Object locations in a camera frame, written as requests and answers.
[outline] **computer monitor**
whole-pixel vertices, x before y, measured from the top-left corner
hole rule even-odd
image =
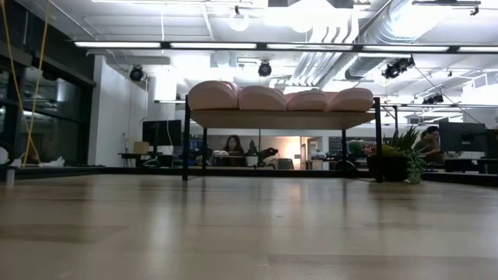
[[[445,152],[487,152],[484,124],[441,122],[439,134]]]
[[[142,141],[148,142],[151,146],[181,146],[181,120],[144,121]]]
[[[488,159],[498,159],[498,131],[496,129],[488,129],[488,150],[486,157]]]

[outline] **man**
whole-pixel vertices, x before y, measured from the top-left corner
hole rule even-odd
[[[443,161],[443,153],[437,142],[438,138],[439,128],[435,126],[428,127],[413,149],[425,155],[426,162],[440,163]]]

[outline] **yellow cable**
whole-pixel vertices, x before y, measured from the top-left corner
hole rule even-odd
[[[26,144],[26,151],[25,151],[26,155],[24,156],[23,167],[26,166],[26,161],[28,159],[28,155],[30,154],[31,132],[33,132],[33,124],[34,124],[34,111],[37,108],[37,97],[38,97],[38,90],[40,89],[40,79],[41,79],[41,66],[44,63],[45,41],[47,39],[47,30],[48,30],[48,16],[50,15],[48,11],[49,8],[50,8],[50,0],[47,0],[47,5],[45,7],[44,37],[41,41],[40,64],[38,65],[37,86],[34,90],[33,109],[31,110],[31,123],[30,123],[30,130],[28,131],[28,143]]]
[[[24,116],[23,100],[21,98],[19,84],[17,82],[16,67],[14,66],[14,57],[12,55],[12,48],[10,45],[9,25],[7,24],[7,12],[5,9],[5,2],[3,2],[3,5],[1,5],[1,6],[2,6],[3,23],[5,26],[5,38],[7,40],[7,48],[9,49],[10,67],[12,70],[12,76],[14,78],[14,86],[16,88],[17,100],[19,102],[19,111],[21,112],[21,118],[23,118],[23,116]],[[29,128],[28,128],[27,121],[24,121],[24,125],[26,126],[26,131],[28,131]],[[38,160],[38,162],[40,162],[40,155],[38,154],[37,148],[34,146],[33,140],[31,139],[31,137],[28,138],[28,143],[31,143],[31,146],[33,147],[34,152],[37,154],[37,160]]]

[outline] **woman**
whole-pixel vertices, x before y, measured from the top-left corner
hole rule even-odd
[[[415,144],[414,150],[426,156],[428,163],[441,163],[443,161],[443,153],[441,147],[437,143],[439,138],[439,128],[435,126],[428,127],[421,134],[421,139]]]
[[[240,157],[229,157],[221,159],[224,166],[245,166],[246,159],[244,158],[244,149],[240,144],[240,138],[237,135],[230,135],[226,140],[225,147],[223,151],[228,152],[230,156],[240,156]]]
[[[240,145],[240,138],[237,135],[230,135],[226,140],[226,145],[223,148],[223,151],[228,152],[230,155],[232,154],[244,154],[244,149],[242,149],[242,145]]]

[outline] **green plant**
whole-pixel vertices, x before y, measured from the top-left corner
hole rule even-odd
[[[422,182],[422,174],[426,164],[420,158],[420,152],[412,149],[417,137],[419,137],[419,133],[411,126],[405,135],[398,135],[396,131],[391,142],[386,141],[384,136],[384,144],[382,145],[383,156],[405,156],[409,159],[407,171],[410,184]]]
[[[398,148],[390,146],[388,144],[382,145],[382,156],[403,156],[401,152],[399,152]]]
[[[412,149],[417,137],[419,137],[419,133],[413,126],[411,126],[405,135],[399,135],[398,131],[396,131],[392,136],[392,141],[390,143],[386,141],[384,136],[384,143],[387,143],[389,146],[397,148],[400,152],[403,152]]]
[[[410,184],[420,184],[426,162],[420,158],[420,153],[415,150],[406,150],[403,155],[409,158],[408,161],[408,182]]]
[[[246,156],[258,156],[258,149],[256,148],[256,144],[253,140],[249,143],[249,149],[246,153]]]
[[[363,151],[363,146],[361,143],[352,141],[348,145],[349,147],[349,153],[351,153],[355,157],[361,157],[362,151]]]

